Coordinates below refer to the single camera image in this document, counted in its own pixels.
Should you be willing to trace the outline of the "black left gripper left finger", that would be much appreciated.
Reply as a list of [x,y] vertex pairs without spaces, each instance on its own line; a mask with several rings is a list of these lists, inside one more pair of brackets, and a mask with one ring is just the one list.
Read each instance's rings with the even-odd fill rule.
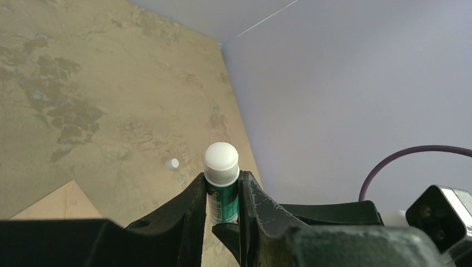
[[206,189],[179,195],[122,227],[109,219],[3,220],[2,266],[200,266]]

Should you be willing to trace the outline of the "white glue stick cap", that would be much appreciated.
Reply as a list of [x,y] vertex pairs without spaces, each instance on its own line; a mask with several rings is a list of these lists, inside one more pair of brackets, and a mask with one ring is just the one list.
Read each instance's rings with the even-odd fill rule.
[[180,166],[180,162],[176,158],[169,159],[165,162],[165,167],[169,170],[178,169]]

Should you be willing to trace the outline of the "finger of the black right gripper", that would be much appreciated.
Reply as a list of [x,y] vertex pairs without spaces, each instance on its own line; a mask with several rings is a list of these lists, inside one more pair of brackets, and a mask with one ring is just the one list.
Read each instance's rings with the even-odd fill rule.
[[[288,218],[275,219],[276,226],[382,226],[383,221],[372,201],[328,205],[282,204]],[[256,264],[259,260],[260,230],[254,216],[237,222],[216,224],[212,233],[233,254],[239,264]]]

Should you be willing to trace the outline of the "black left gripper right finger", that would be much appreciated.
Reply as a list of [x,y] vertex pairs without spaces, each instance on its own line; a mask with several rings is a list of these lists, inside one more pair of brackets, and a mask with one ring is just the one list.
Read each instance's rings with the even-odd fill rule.
[[249,171],[238,180],[239,215],[257,220],[259,260],[241,266],[442,266],[426,234],[385,226],[276,226],[288,212],[259,186]]

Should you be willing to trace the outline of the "green white glue stick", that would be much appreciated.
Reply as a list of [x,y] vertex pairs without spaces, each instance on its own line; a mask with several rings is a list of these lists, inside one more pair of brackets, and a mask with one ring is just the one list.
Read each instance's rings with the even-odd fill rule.
[[215,142],[205,152],[204,177],[212,223],[238,220],[239,154],[227,142]]

